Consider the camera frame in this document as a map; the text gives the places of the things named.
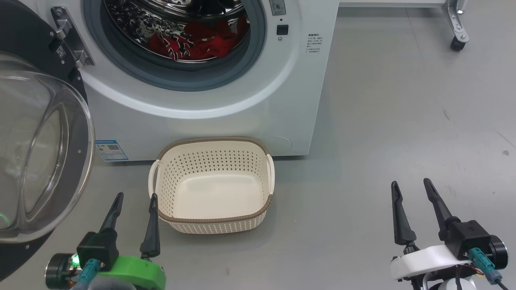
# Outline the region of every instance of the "connector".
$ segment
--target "connector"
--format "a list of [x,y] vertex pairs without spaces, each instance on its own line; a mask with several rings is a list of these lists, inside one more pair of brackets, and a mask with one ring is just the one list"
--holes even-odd
[[90,259],[84,266],[83,271],[77,279],[77,284],[73,287],[74,290],[87,290],[91,281],[95,278],[100,270],[100,262],[96,259]]
[[475,267],[484,272],[487,281],[489,281],[491,285],[496,285],[497,280],[502,281],[500,272],[494,269],[494,264],[479,248],[471,249],[468,253],[468,258],[470,258]]

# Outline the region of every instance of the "basket handle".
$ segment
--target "basket handle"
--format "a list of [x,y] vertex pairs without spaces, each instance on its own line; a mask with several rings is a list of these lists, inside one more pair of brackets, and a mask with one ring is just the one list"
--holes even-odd
[[274,162],[270,154],[267,154],[267,172],[269,173],[269,194],[271,195],[274,192],[276,173],[274,171]]
[[158,187],[158,181],[159,181],[159,174],[161,172],[161,166],[159,166],[161,164],[161,160],[156,160],[152,166],[151,166],[151,170],[149,171],[149,182],[148,182],[148,187],[149,187],[149,197],[152,197],[152,194],[155,193],[155,188],[154,188],[154,173],[156,173],[156,167],[158,167],[158,177],[157,177],[157,180],[156,180],[156,187]]

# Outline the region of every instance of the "brown basket rim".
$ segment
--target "brown basket rim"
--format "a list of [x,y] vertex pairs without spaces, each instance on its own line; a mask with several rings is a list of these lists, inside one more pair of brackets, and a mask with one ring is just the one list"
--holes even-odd
[[[166,146],[158,155],[158,159],[161,160],[163,156],[172,148],[180,146],[180,145],[186,145],[186,144],[192,144],[192,143],[203,143],[203,142],[213,142],[213,141],[237,141],[237,142],[249,142],[253,143],[255,145],[258,145],[265,155],[269,155],[269,151],[267,148],[260,143],[258,140],[249,138],[249,137],[203,137],[203,138],[194,138],[194,139],[187,139],[178,141],[175,143],[172,143],[168,146]],[[191,218],[174,218],[169,217],[165,215],[158,207],[159,211],[159,217],[169,221],[169,222],[178,222],[178,223],[223,223],[223,222],[236,222],[236,221],[243,221],[248,219],[253,219],[258,216],[260,216],[262,213],[264,213],[270,206],[270,203],[272,202],[272,195],[269,195],[267,198],[267,201],[265,202],[264,206],[257,211],[254,214],[251,215],[245,215],[245,216],[238,216],[238,217],[229,217],[229,218],[210,218],[210,219],[191,219]]]
[[214,142],[214,141],[215,142],[216,141],[237,141],[237,142],[253,143],[255,145],[258,145],[258,147],[260,147],[263,150],[265,155],[269,155],[269,150],[267,150],[267,148],[262,143],[260,143],[258,140],[253,139],[253,138],[249,138],[249,137],[202,137],[202,138],[186,139],[186,140],[172,143],[172,144],[166,146],[165,148],[163,148],[163,150],[161,150],[161,152],[158,154],[158,159],[161,160],[163,158],[163,156],[165,156],[165,154],[168,151],[170,151],[170,149],[177,147],[177,146],[193,144],[193,143]]
[[159,210],[159,217],[169,221],[169,222],[178,222],[178,223],[223,223],[223,222],[236,222],[236,221],[243,221],[248,219],[253,219],[258,216],[260,216],[262,213],[264,213],[270,206],[270,203],[272,202],[272,195],[269,195],[267,198],[267,201],[265,202],[265,205],[256,213],[247,215],[247,216],[239,216],[239,217],[230,217],[230,218],[205,218],[205,219],[193,219],[193,218],[174,218],[169,217],[165,215],[161,210]]

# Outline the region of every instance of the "metal bracket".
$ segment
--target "metal bracket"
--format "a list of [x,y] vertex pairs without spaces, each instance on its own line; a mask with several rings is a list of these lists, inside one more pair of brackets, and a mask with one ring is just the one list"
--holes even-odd
[[57,25],[56,36],[64,41],[73,53],[75,66],[80,69],[83,66],[94,65],[91,55],[84,45],[82,38],[73,24],[72,18],[66,7],[55,6],[51,8],[52,18]]
[[[464,9],[465,3],[467,3],[467,0],[462,1],[462,9]],[[462,43],[467,43],[470,40],[470,37],[467,35],[466,30],[460,22],[458,5],[459,0],[446,0],[443,6],[443,11],[457,40]]]

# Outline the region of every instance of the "white plastic basket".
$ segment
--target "white plastic basket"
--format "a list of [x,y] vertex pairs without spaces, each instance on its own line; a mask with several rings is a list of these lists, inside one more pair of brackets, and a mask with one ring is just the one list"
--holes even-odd
[[272,158],[258,141],[198,138],[161,151],[149,172],[149,195],[156,192],[159,217],[182,233],[235,233],[263,221],[274,178]]

